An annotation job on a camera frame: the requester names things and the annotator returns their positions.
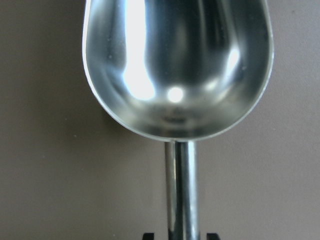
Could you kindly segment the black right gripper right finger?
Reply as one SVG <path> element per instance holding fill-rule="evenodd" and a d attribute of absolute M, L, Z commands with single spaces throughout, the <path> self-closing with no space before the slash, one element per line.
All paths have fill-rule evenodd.
<path fill-rule="evenodd" d="M 218 234 L 217 233 L 207 233 L 206 234 L 207 240 L 218 240 Z"/>

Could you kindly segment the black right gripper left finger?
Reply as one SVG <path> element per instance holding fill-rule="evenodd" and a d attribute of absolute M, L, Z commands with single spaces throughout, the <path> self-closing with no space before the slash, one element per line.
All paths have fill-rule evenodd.
<path fill-rule="evenodd" d="M 153 232 L 145 232 L 142 235 L 142 240 L 154 240 L 155 239 L 155 234 Z"/>

